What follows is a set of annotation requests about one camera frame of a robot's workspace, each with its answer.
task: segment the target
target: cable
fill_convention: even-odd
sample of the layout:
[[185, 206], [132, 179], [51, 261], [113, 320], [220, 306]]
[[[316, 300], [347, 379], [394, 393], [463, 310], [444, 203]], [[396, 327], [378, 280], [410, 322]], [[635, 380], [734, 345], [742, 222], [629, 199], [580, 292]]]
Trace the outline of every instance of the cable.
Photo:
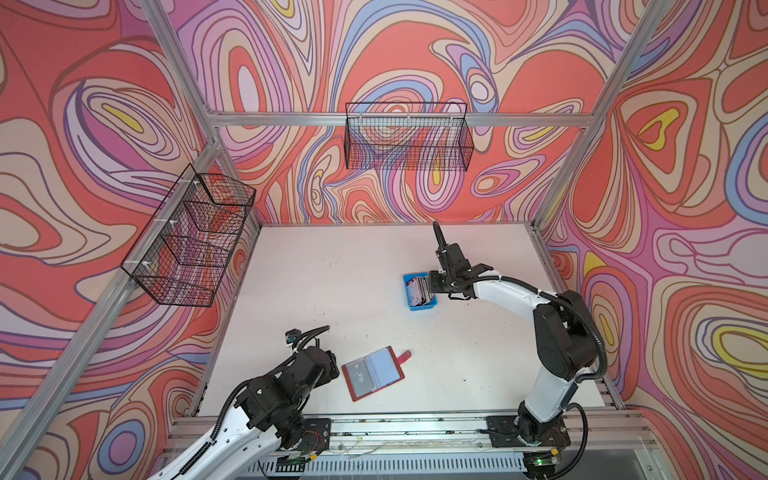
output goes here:
[[309, 343], [310, 341], [312, 341], [313, 338], [318, 336], [320, 333], [327, 332], [330, 329], [331, 329], [331, 326], [330, 325], [326, 325], [326, 326], [321, 326], [319, 329], [310, 330], [311, 333], [306, 335], [301, 340], [301, 343], [299, 343], [299, 345], [297, 346], [296, 351], [304, 350], [304, 347], [306, 346], [306, 344]]
[[[359, 439], [357, 439], [355, 441], [355, 445], [352, 445], [351, 447], [348, 447], [346, 451], [341, 452], [342, 455], [348, 455], [352, 451], [352, 449], [354, 449], [357, 446], [358, 443], [360, 443]], [[339, 450], [343, 450], [343, 449], [344, 449], [344, 443], [340, 442], [339, 443]]]
[[550, 295], [549, 293], [546, 293], [543, 290], [539, 290], [538, 288], [530, 285], [529, 283], [526, 283], [522, 280], [518, 280], [516, 278], [512, 278], [511, 276], [502, 276], [502, 275], [479, 276], [477, 278], [473, 278], [471, 280], [467, 280], [462, 283], [454, 282], [455, 284], [454, 286], [465, 286], [465, 285], [470, 285], [472, 283], [485, 282], [489, 280], [513, 283], [515, 285], [521, 286], [526, 290], [530, 290], [536, 295], [539, 295], [541, 298], [547, 299], [550, 302], [554, 303], [555, 305], [560, 306], [563, 310], [567, 310], [571, 315], [578, 318], [581, 325], [584, 327], [585, 330], [587, 330], [587, 333], [589, 333], [589, 335], [592, 337], [592, 342], [594, 342], [594, 346], [598, 351], [599, 366], [598, 366], [597, 372], [582, 373], [581, 375], [576, 376], [574, 381], [576, 383], [581, 383], [584, 380], [597, 380], [597, 379], [603, 378], [605, 373], [608, 371], [608, 359], [607, 359], [607, 354], [605, 353], [605, 344], [603, 343], [603, 338], [600, 336], [600, 332], [598, 332], [598, 329], [594, 326], [594, 324], [591, 321], [589, 321], [589, 319], [586, 316], [584, 316], [584, 314], [581, 311], [579, 311], [579, 309], [577, 309], [570, 303], [566, 302], [565, 300], [555, 295]]
[[367, 452], [363, 452], [363, 453], [356, 453], [355, 455], [350, 455], [349, 453], [350, 453], [350, 452], [352, 451], [352, 449], [354, 449], [354, 448], [357, 446], [357, 444], [359, 444], [359, 443], [360, 443], [360, 441], [359, 441], [359, 440], [357, 440], [357, 441], [355, 442], [355, 445], [352, 445], [351, 447], [348, 447], [348, 449], [347, 449], [346, 451], [342, 452], [342, 455], [347, 455], [349, 458], [359, 458], [359, 457], [362, 457], [362, 456], [364, 456], [364, 455], [368, 455], [368, 454], [374, 453], [376, 450], [378, 450], [378, 449], [382, 448], [384, 445], [387, 445], [387, 444], [389, 444], [389, 443], [392, 443], [392, 441], [390, 441], [390, 440], [385, 440], [384, 442], [382, 442], [382, 443], [381, 443], [381, 445], [378, 445], [378, 446], [374, 447], [372, 450], [369, 450], [369, 451], [367, 451]]
[[261, 466], [261, 462], [256, 461], [256, 464], [259, 465], [259, 470], [261, 470], [261, 475], [264, 475], [264, 478], [266, 478], [266, 480], [270, 480], [270, 478], [266, 476], [266, 473], [264, 472], [264, 467]]
[[594, 342], [594, 346], [598, 350], [598, 370], [594, 373], [582, 373], [581, 375], [577, 375], [574, 381], [576, 383], [581, 383], [583, 380], [598, 380], [603, 378], [605, 373], [608, 371], [608, 358], [605, 353], [605, 345], [603, 344], [603, 337], [600, 336], [600, 332], [598, 332], [598, 329], [594, 326], [594, 323], [590, 322], [589, 319], [584, 316], [584, 314], [579, 311], [576, 307], [571, 305], [570, 303], [566, 302], [563, 299], [560, 299], [554, 295], [550, 295], [546, 292], [540, 292], [539, 296], [542, 298], [545, 298], [549, 300], [550, 302], [554, 303], [555, 305], [559, 305], [563, 308], [563, 310], [567, 310], [571, 315], [577, 317], [579, 321], [581, 322], [581, 325], [584, 327], [585, 330], [587, 330], [587, 333], [592, 337], [592, 341]]
[[313, 434], [315, 434], [315, 436], [317, 437], [317, 440], [315, 441], [315, 445], [313, 445], [313, 446], [312, 446], [312, 448], [311, 448], [310, 450], [315, 450], [315, 449], [317, 449], [317, 446], [318, 446], [318, 445], [319, 445], [321, 442], [323, 443], [323, 450], [325, 450], [325, 449], [326, 449], [326, 441], [323, 439], [323, 437], [322, 437], [322, 436], [320, 436], [320, 434], [319, 434], [318, 432], [313, 432], [312, 430], [306, 430], [306, 431], [305, 431], [305, 432], [302, 434], [302, 436], [306, 435], [307, 433], [313, 433]]
[[202, 457], [207, 450], [213, 446], [214, 442], [216, 440], [216, 437], [219, 435], [219, 430], [221, 430], [221, 424], [224, 421], [224, 417], [227, 415], [227, 410], [230, 409], [230, 405], [232, 405], [232, 402], [235, 400], [235, 397], [242, 389], [244, 389], [251, 379], [244, 380], [240, 382], [238, 386], [235, 387], [235, 390], [232, 390], [232, 393], [230, 393], [230, 396], [227, 397], [227, 401], [224, 403], [224, 405], [221, 407], [221, 412], [219, 412], [219, 416], [216, 418], [216, 423], [214, 423], [213, 429], [210, 431], [210, 440], [206, 441], [195, 453], [192, 455], [192, 458], [190, 458], [187, 463], [184, 464], [183, 467], [179, 468], [179, 472], [176, 474], [178, 475], [185, 475], [187, 472], [189, 472], [190, 468], [200, 460], [200, 457]]
[[322, 332], [325, 332], [325, 331], [327, 331], [327, 330], [330, 330], [330, 328], [331, 328], [331, 327], [330, 327], [329, 325], [326, 325], [326, 326], [321, 326], [321, 327], [318, 327], [318, 328], [316, 328], [316, 329], [307, 330], [306, 332], [304, 332], [304, 333], [302, 333], [301, 335], [299, 335], [298, 337], [296, 337], [296, 339], [293, 341], [293, 345], [292, 345], [292, 348], [293, 348], [293, 349], [296, 349], [296, 346], [298, 346], [298, 345], [299, 345], [299, 342], [300, 342], [301, 340], [305, 339], [306, 337], [308, 337], [308, 336], [310, 336], [310, 335], [313, 335], [314, 333], [322, 333]]
[[538, 288], [531, 285], [530, 283], [526, 283], [522, 280], [518, 280], [516, 278], [513, 278], [511, 276], [503, 276], [503, 275], [485, 275], [485, 276], [478, 276], [477, 278], [472, 278], [470, 280], [464, 280], [463, 282], [456, 281], [455, 286], [466, 286], [471, 285], [473, 283], [477, 282], [485, 282], [488, 280], [495, 280], [495, 281], [501, 281], [501, 282], [507, 282], [507, 283], [514, 283], [517, 286], [521, 286], [525, 288], [526, 290], [529, 290], [535, 294], [538, 295]]
[[571, 460], [571, 463], [565, 466], [561, 471], [555, 473], [551, 477], [547, 477], [547, 480], [555, 480], [556, 478], [560, 478], [561, 476], [567, 474], [573, 468], [576, 466], [579, 460], [581, 460], [581, 456], [584, 454], [584, 450], [587, 448], [587, 437], [589, 434], [589, 425], [587, 424], [587, 413], [584, 411], [583, 408], [581, 408], [581, 405], [579, 405], [576, 402], [569, 403], [567, 407], [565, 407], [565, 410], [572, 410], [577, 409], [579, 412], [579, 415], [581, 415], [581, 423], [584, 425], [584, 433], [581, 435], [581, 444], [578, 446], [578, 452], [576, 452], [576, 456]]

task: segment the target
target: metal bar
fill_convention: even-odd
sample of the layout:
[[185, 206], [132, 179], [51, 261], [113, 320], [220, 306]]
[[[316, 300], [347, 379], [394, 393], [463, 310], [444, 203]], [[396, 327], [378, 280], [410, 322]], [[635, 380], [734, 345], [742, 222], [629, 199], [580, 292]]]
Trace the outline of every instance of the metal bar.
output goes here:
[[162, 8], [158, 0], [141, 0], [141, 6], [147, 15], [147, 21], [152, 27], [152, 31], [157, 37], [157, 43], [163, 49], [165, 58], [168, 60], [168, 67], [171, 75], [179, 84], [182, 94], [187, 99], [197, 123], [205, 132], [209, 141], [216, 141], [222, 145], [217, 164], [221, 171], [229, 177], [240, 179], [235, 164], [230, 157], [229, 151], [223, 147], [221, 136], [218, 130], [211, 124], [208, 117], [210, 107], [205, 101], [205, 97], [197, 86], [192, 69], [187, 62], [187, 57], [181, 49], [178, 35], [170, 23], [165, 9]]
[[547, 250], [547, 246], [541, 238], [541, 234], [536, 227], [533, 227], [530, 224], [526, 225], [525, 229], [531, 237], [531, 243], [533, 243], [533, 247], [536, 249], [536, 253], [538, 253], [538, 259], [541, 261], [541, 265], [544, 267], [544, 271], [547, 273], [547, 278], [552, 283], [554, 291], [563, 293], [565, 290], [568, 290], [565, 286], [565, 282], [563, 282], [562, 277], [558, 273], [558, 269], [554, 266], [552, 256], [549, 254], [549, 250]]
[[[440, 225], [530, 225], [531, 222], [440, 222]], [[432, 222], [265, 223], [264, 227], [431, 227]]]
[[253, 229], [253, 242], [250, 245], [248, 257], [245, 260], [245, 267], [240, 273], [240, 278], [237, 279], [237, 283], [235, 284], [232, 299], [227, 305], [227, 308], [224, 310], [224, 317], [221, 320], [219, 330], [216, 332], [216, 339], [214, 340], [214, 344], [210, 349], [208, 363], [205, 365], [205, 368], [203, 368], [203, 375], [200, 377], [200, 383], [197, 384], [197, 389], [195, 390], [194, 396], [192, 397], [191, 416], [196, 416], [197, 412], [200, 411], [200, 404], [203, 402], [203, 395], [205, 394], [205, 390], [208, 387], [210, 376], [213, 375], [214, 366], [216, 365], [216, 358], [219, 356], [219, 350], [221, 350], [221, 343], [224, 340], [224, 335], [227, 333], [227, 327], [230, 325], [232, 312], [235, 310], [235, 302], [237, 302], [237, 297], [240, 295], [240, 289], [243, 287], [245, 274], [248, 271], [248, 266], [250, 265], [251, 259], [253, 259], [253, 252], [256, 249], [256, 242], [259, 240], [259, 233], [261, 233], [261, 228], [259, 226], [259, 221], [256, 219], [256, 209], [254, 208], [250, 212], [251, 213], [246, 219], [246, 222], [248, 222], [250, 224], [249, 227]]
[[616, 408], [619, 410], [626, 410], [627, 404], [624, 403], [624, 399], [622, 399], [621, 395], [619, 395], [618, 390], [616, 390], [616, 385], [614, 385], [614, 381], [611, 380], [611, 377], [608, 376], [608, 374], [605, 374], [603, 377], [603, 383], [608, 388], [608, 395], [610, 395], [613, 399]]
[[[376, 117], [407, 117], [407, 114], [376, 114]], [[435, 117], [435, 114], [410, 114], [412, 118]], [[271, 125], [297, 127], [342, 127], [346, 123], [344, 113], [224, 113], [213, 112], [209, 115], [214, 127], [228, 125], [243, 127], [263, 127]], [[588, 127], [591, 114], [467, 114], [470, 127]]]
[[637, 461], [640, 463], [646, 480], [674, 480], [669, 458], [663, 449], [635, 449]]
[[[217, 144], [209, 143], [195, 160], [194, 168], [199, 172], [209, 171], [218, 151]], [[183, 180], [190, 180], [194, 175], [189, 168], [184, 173], [188, 178]], [[185, 190], [177, 188], [168, 197], [156, 219], [170, 217], [181, 202]], [[141, 260], [163, 225], [163, 222], [152, 222], [131, 252], [127, 259], [129, 262]], [[136, 287], [136, 283], [123, 269], [116, 270], [114, 278], [93, 310], [0, 440], [0, 478], [15, 478], [25, 467]]]
[[163, 49], [165, 58], [168, 60], [170, 74], [179, 84], [181, 92], [187, 98], [197, 123], [200, 124], [208, 140], [215, 138], [214, 129], [210, 122], [207, 121], [209, 109], [200, 90], [197, 88], [197, 82], [191, 70], [187, 66], [187, 59], [181, 50], [178, 37], [174, 34], [174, 28], [170, 25], [168, 17], [165, 15], [165, 10], [154, 0], [141, 0], [141, 6], [155, 37], [157, 37], [157, 43]]
[[[331, 441], [326, 454], [358, 454], [376, 449], [384, 452], [477, 452], [489, 449], [484, 429], [489, 415], [514, 415], [515, 410], [497, 412], [424, 412], [348, 415], [305, 415], [308, 419], [330, 417]], [[658, 448], [642, 414], [634, 410], [588, 409], [588, 449]], [[573, 446], [581, 441], [582, 423], [577, 412], [563, 415]], [[215, 417], [177, 419], [170, 428], [165, 455], [176, 456], [200, 438]], [[535, 451], [541, 447], [494, 451]]]
[[568, 157], [563, 160], [563, 164], [555, 174], [554, 180], [534, 213], [534, 224], [540, 225], [557, 206], [557, 202], [574, 177], [574, 173], [587, 153], [590, 144], [600, 131], [602, 122], [606, 120], [605, 116], [616, 101], [622, 85], [629, 78], [632, 68], [643, 54], [645, 46], [667, 13], [671, 3], [671, 0], [649, 0], [627, 45], [619, 55], [613, 71], [608, 75], [598, 102], [592, 110], [594, 121], [577, 136]]

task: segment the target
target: stack of cards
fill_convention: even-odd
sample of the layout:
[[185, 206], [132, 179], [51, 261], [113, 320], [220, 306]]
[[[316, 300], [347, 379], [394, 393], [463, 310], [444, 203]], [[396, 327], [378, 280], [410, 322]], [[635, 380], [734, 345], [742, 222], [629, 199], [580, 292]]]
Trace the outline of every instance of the stack of cards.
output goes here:
[[408, 303], [410, 306], [426, 305], [435, 298], [435, 294], [429, 291], [428, 277], [414, 276], [406, 282]]

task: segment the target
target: blue plastic tray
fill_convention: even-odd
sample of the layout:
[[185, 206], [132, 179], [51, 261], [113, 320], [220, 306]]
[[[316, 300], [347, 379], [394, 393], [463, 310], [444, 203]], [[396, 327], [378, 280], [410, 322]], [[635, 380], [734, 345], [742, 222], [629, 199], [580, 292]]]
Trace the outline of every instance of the blue plastic tray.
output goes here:
[[414, 276], [429, 276], [429, 273], [427, 273], [427, 272], [424, 272], [424, 273], [409, 273], [408, 275], [403, 275], [402, 276], [402, 286], [403, 286], [403, 290], [406, 292], [406, 305], [411, 310], [427, 310], [427, 309], [431, 309], [432, 307], [437, 305], [437, 295], [435, 295], [435, 298], [432, 299], [432, 302], [426, 303], [424, 305], [411, 306], [411, 303], [408, 301], [408, 287], [406, 286], [406, 284], [408, 283], [408, 280], [412, 279]]

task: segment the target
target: mounting plate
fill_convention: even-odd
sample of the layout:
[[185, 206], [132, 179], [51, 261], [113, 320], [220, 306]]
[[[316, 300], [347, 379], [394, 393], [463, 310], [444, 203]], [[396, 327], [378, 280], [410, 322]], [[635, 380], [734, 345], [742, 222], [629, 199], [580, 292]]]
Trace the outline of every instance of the mounting plate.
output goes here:
[[[525, 447], [525, 443], [517, 438], [517, 427], [515, 419], [517, 415], [510, 416], [489, 416], [485, 417], [485, 423], [488, 430], [492, 430], [488, 436], [491, 437], [491, 446], [495, 449], [508, 447]], [[568, 436], [568, 430], [565, 428], [565, 422], [560, 417], [557, 422], [547, 432], [547, 439], [541, 442], [542, 447], [557, 447], [562, 450], [571, 444], [571, 437]]]
[[331, 439], [331, 419], [306, 419], [306, 431], [315, 432], [317, 435], [320, 435], [324, 443], [321, 442], [320, 445], [317, 445], [318, 439], [316, 436], [304, 433], [304, 435], [301, 435], [299, 444], [293, 447], [291, 451], [308, 452], [315, 450], [321, 452], [328, 449]]

